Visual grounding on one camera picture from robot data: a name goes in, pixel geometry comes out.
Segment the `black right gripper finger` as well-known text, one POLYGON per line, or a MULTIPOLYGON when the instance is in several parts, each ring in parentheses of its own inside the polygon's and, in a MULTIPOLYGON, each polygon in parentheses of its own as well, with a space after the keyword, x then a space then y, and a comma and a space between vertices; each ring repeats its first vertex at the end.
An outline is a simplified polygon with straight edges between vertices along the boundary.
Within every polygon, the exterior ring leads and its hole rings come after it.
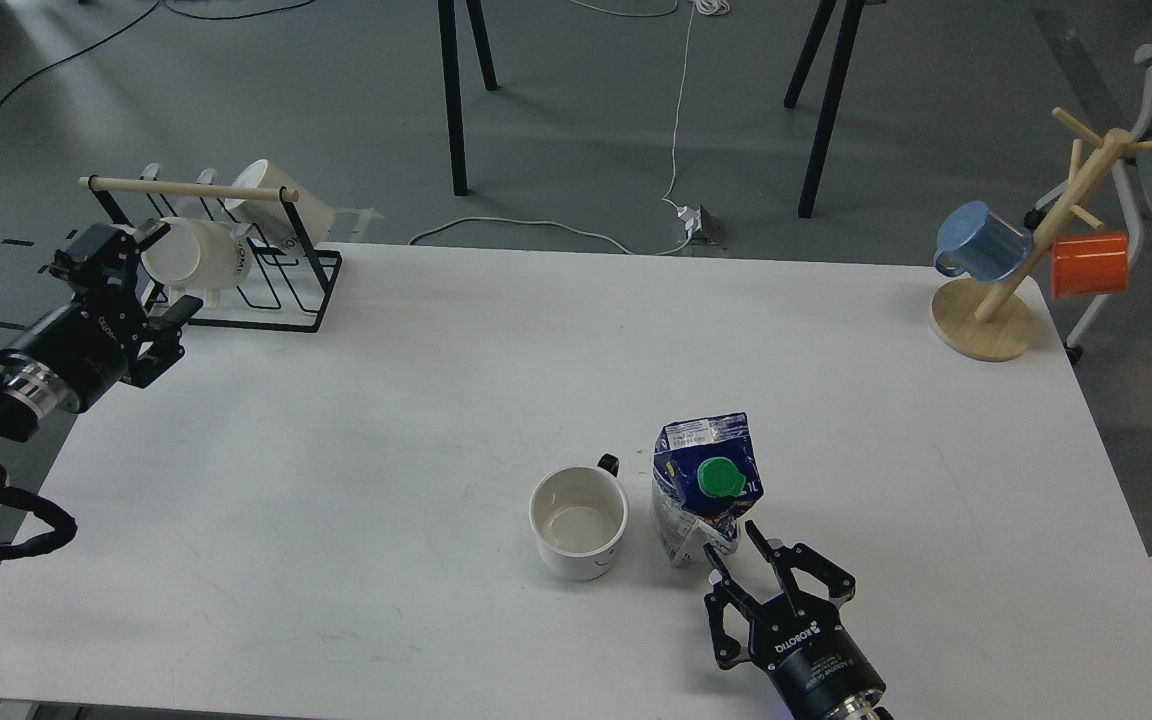
POLYGON ((755 650, 755 634, 765 629, 765 616, 759 602, 749 594, 744 588, 732 579, 730 570, 723 564, 713 543, 704 543, 703 552, 712 566, 710 574, 710 592, 705 594, 704 602, 707 609, 710 643, 712 643, 714 660, 719 669, 730 670, 740 664, 751 664, 760 670, 767 670, 767 655, 765 652, 755 650), (723 626, 723 612, 727 607, 735 607, 738 614, 745 619, 748 624, 748 643, 741 644, 723 626))
POLYGON ((803 609, 803 602, 819 600, 819 597, 801 591, 795 577, 795 571, 799 570, 824 584, 828 591, 828 601, 835 607, 850 602, 855 597, 856 579, 852 575, 820 555, 814 548, 804 543, 787 547, 780 539, 768 539, 756 526, 753 520, 746 520, 744 526, 756 551, 772 566, 778 585, 782 589, 782 594, 791 609, 803 609))

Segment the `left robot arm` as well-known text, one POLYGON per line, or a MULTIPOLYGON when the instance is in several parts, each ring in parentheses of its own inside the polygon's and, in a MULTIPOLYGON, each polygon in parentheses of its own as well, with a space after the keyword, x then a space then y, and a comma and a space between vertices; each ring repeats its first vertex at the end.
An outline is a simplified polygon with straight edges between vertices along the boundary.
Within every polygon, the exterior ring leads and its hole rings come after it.
MULTIPOLYGON (((47 270, 71 296, 1 348, 0 438, 26 442, 50 414, 86 414, 118 384, 145 388, 182 359, 184 325, 204 304, 184 296, 147 314, 137 291, 142 253, 168 232, 164 220, 96 223, 54 255, 47 270)), ((0 464, 0 562, 46 555, 76 533, 69 511, 14 486, 0 464)))

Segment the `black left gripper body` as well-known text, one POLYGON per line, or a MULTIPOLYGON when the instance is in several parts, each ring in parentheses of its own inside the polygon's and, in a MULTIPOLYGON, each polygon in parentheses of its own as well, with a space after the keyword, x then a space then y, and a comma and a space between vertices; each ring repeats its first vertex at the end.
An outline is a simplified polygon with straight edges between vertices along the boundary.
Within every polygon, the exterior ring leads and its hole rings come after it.
POLYGON ((3 351, 6 396, 32 414, 86 414, 118 382, 152 382, 152 359, 141 353, 145 338, 137 281, 74 291, 3 351))

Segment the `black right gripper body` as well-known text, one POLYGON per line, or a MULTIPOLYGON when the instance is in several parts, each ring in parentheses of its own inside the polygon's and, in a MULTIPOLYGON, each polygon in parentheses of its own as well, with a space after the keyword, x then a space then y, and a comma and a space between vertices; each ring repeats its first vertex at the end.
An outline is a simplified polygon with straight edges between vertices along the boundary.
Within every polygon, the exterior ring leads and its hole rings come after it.
POLYGON ((745 652, 780 694, 791 719, 887 719, 886 683, 842 628, 831 602, 782 593, 748 602, 745 652))

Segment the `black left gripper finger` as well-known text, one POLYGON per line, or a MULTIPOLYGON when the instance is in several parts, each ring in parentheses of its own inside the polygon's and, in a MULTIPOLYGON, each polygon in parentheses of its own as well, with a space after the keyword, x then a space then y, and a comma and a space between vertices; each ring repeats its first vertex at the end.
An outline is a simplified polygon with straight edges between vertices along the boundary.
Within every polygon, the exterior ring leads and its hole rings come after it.
POLYGON ((114 306, 143 306, 141 301, 141 258, 161 240, 169 225, 146 222, 128 225, 93 223, 71 240, 68 249, 58 250, 50 262, 50 275, 63 281, 71 295, 59 311, 73 309, 113 310, 114 306))
POLYGON ((204 300, 183 295, 164 314, 143 319, 127 344, 126 382, 129 386, 147 388, 182 359, 184 327, 202 306, 204 300))

